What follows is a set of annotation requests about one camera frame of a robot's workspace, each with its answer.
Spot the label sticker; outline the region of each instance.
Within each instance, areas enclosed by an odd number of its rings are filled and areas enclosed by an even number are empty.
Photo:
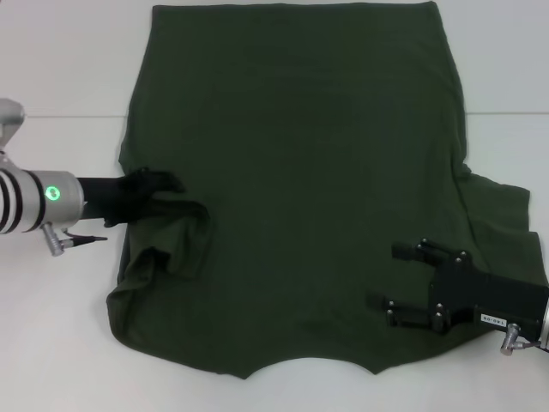
[[[485,315],[484,313],[480,314],[480,320],[482,322],[486,322],[487,324],[495,324],[496,326],[501,326],[502,328],[507,327],[507,321],[505,319],[488,316],[488,315]]]

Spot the dark green cloth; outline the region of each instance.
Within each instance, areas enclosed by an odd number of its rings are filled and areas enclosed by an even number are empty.
[[[373,373],[447,336],[388,328],[372,291],[426,305],[428,237],[483,270],[544,283],[528,192],[470,173],[462,88],[435,3],[155,7],[120,162],[184,195],[129,225],[112,333],[245,378],[320,357]]]

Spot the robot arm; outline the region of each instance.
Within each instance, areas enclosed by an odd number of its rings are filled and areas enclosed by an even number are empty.
[[[94,236],[59,239],[81,219],[105,219],[107,227],[147,216],[146,205],[157,191],[184,191],[170,173],[137,170],[117,179],[77,178],[64,171],[30,171],[17,167],[5,147],[25,120],[23,107],[0,99],[0,234],[41,229],[53,256],[92,243]]]
[[[505,332],[501,353],[537,347],[549,352],[549,288],[482,272],[467,251],[452,251],[428,239],[415,246],[393,244],[393,258],[435,268],[427,308],[381,297],[390,326],[444,334],[460,323]],[[527,342],[518,342],[521,336]]]

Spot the green led light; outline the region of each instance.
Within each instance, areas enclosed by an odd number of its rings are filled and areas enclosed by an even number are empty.
[[[45,188],[45,196],[55,202],[61,198],[61,191],[55,186],[48,186]]]

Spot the white table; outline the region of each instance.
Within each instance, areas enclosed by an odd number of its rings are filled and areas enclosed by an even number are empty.
[[[542,46],[549,3],[438,3],[472,113],[469,165],[532,190],[532,228],[547,254],[549,51]],[[16,164],[120,174],[118,146],[151,4],[0,3],[0,95],[20,100],[31,114],[9,145]],[[105,305],[124,228],[87,221],[75,232],[110,240],[52,258],[41,233],[0,237],[2,411],[462,412],[542,410],[549,403],[549,355],[530,349],[505,358],[498,333],[378,376],[349,363],[303,359],[243,381],[135,352],[112,337]]]

